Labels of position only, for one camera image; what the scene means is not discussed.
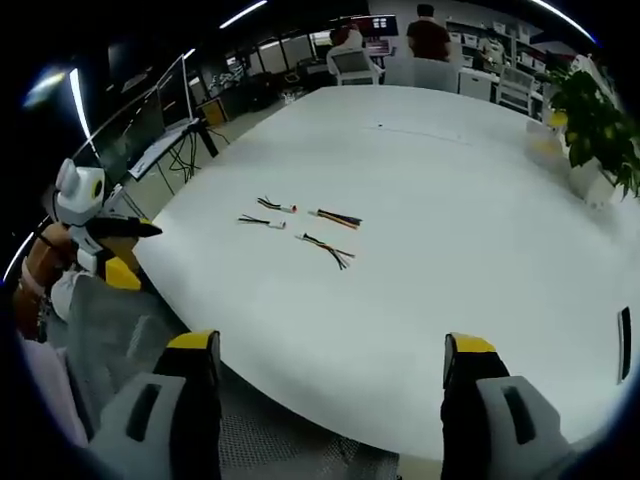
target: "white chair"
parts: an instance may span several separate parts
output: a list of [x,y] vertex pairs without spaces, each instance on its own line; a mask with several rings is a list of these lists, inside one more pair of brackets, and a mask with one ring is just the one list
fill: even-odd
[[511,67],[503,67],[496,92],[496,103],[531,115],[533,77]]
[[460,95],[490,102],[492,89],[493,82],[489,74],[460,71]]
[[342,50],[327,55],[327,66],[335,72],[338,85],[380,83],[380,73],[363,49]]
[[386,57],[384,59],[385,85],[413,87],[413,59],[402,57]]
[[414,86],[442,92],[458,93],[458,71],[455,64],[414,58]]
[[448,62],[424,58],[387,57],[385,85],[429,88],[458,93],[458,67]]

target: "desk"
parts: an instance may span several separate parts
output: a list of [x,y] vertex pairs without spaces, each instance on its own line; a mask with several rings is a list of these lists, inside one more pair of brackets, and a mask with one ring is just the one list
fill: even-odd
[[[434,90],[318,90],[203,168],[136,256],[189,328],[222,332],[233,370],[337,433],[442,458],[455,331],[493,343],[578,440],[630,385],[616,385],[616,313],[640,312],[640,205],[594,221],[525,157],[528,120]],[[300,213],[264,209],[265,194]],[[316,208],[362,227],[305,213]],[[242,214],[287,229],[238,225]],[[340,271],[303,232],[357,258]]]

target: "monitor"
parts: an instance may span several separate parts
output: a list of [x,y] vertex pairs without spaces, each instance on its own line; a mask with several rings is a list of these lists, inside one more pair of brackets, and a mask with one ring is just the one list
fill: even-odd
[[157,83],[162,117],[167,129],[182,125],[193,119],[193,99],[186,82],[185,66],[180,56]]
[[395,15],[352,17],[351,22],[358,25],[363,37],[398,36],[398,22]]

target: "storage box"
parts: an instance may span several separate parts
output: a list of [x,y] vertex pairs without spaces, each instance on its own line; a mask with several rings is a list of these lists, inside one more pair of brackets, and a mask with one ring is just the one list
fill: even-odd
[[468,33],[464,33],[463,35],[464,38],[464,44],[469,46],[469,47],[476,47],[478,48],[478,37],[477,35],[470,35]]
[[507,26],[504,23],[493,22],[493,29],[502,35],[507,34]]
[[547,66],[544,64],[544,62],[541,62],[540,60],[537,59],[533,59],[533,68],[536,69],[536,71],[538,72],[544,72],[547,69]]
[[520,63],[522,63],[523,65],[529,68],[533,68],[533,60],[534,60],[533,57],[528,53],[522,52],[520,54]]

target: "electrical wire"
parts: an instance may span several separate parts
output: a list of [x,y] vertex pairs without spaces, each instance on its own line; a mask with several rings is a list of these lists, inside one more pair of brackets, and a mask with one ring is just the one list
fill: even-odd
[[279,210],[281,212],[287,213],[296,213],[298,211],[298,207],[296,207],[295,205],[291,205],[290,207],[283,207],[282,205],[271,202],[271,200],[269,200],[269,197],[267,197],[266,195],[264,196],[264,198],[258,198],[257,202],[263,207],[269,208],[271,210]]
[[216,132],[213,127],[207,127],[207,130],[211,133],[213,133],[214,135],[217,135],[219,137],[222,137],[224,139],[225,142],[227,142],[227,145],[231,145],[231,142],[229,142],[229,140],[227,139],[227,137],[225,137],[224,135],[222,135],[221,133]]
[[302,241],[312,243],[313,245],[328,251],[338,263],[340,270],[344,270],[345,268],[349,267],[349,262],[346,259],[342,258],[343,256],[346,256],[349,258],[356,258],[356,256],[353,253],[348,253],[343,250],[334,248],[331,245],[327,245],[326,243],[321,242],[317,238],[313,238],[312,236],[307,235],[306,233],[301,236],[298,236],[297,238],[299,238]]
[[269,220],[260,220],[259,218],[253,218],[244,214],[242,217],[238,218],[238,221],[243,223],[261,223],[263,225],[269,225]]
[[326,218],[327,220],[339,223],[340,225],[344,225],[345,227],[353,228],[354,230],[357,230],[362,223],[362,220],[359,218],[339,215],[337,213],[327,212],[326,210],[318,209],[317,211],[310,213],[318,217]]
[[287,222],[274,223],[269,220],[260,220],[259,218],[250,217],[249,215],[242,215],[242,217],[238,218],[238,222],[240,223],[257,223],[261,225],[266,225],[269,228],[275,228],[277,230],[284,230],[287,226]]

